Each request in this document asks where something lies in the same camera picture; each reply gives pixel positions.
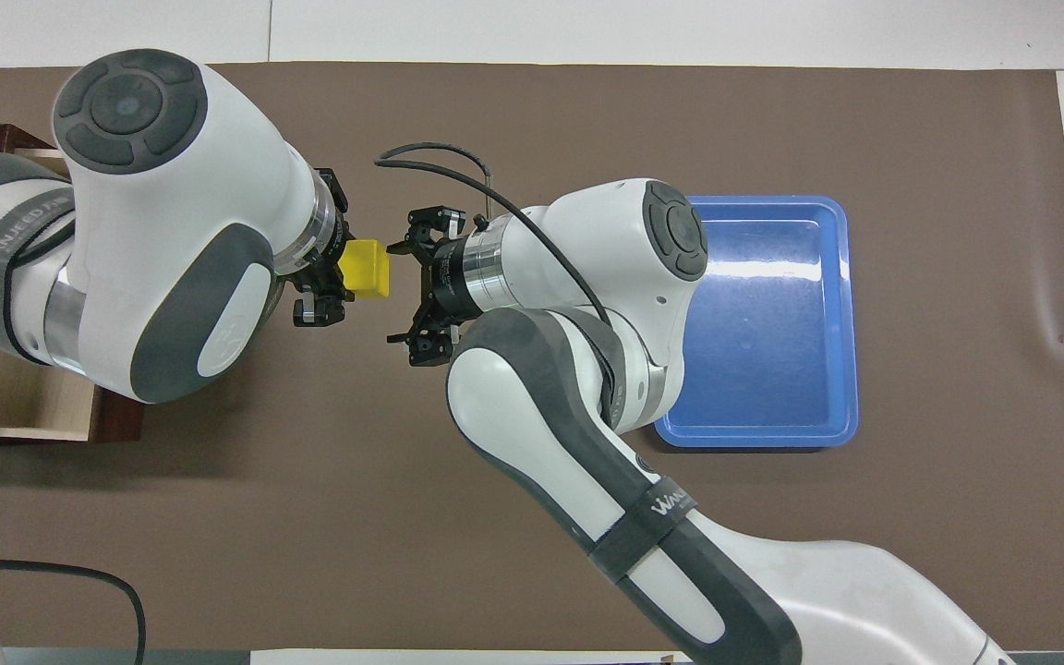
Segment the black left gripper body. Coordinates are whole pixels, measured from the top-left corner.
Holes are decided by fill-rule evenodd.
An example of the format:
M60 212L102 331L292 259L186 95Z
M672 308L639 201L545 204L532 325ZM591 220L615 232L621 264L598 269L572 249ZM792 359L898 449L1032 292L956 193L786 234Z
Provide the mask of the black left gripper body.
M320 230L314 244L314 269L322 273L334 273L338 268L338 261L343 257L346 245L354 240L349 225L342 214L331 214L325 219L325 225Z

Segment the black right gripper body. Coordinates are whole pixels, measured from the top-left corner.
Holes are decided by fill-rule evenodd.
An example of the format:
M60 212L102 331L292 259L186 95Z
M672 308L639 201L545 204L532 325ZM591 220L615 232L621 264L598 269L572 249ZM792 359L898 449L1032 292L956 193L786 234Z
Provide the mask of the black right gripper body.
M440 239L417 244L422 266L418 327L449 327L470 320L470 294L462 260L467 239Z

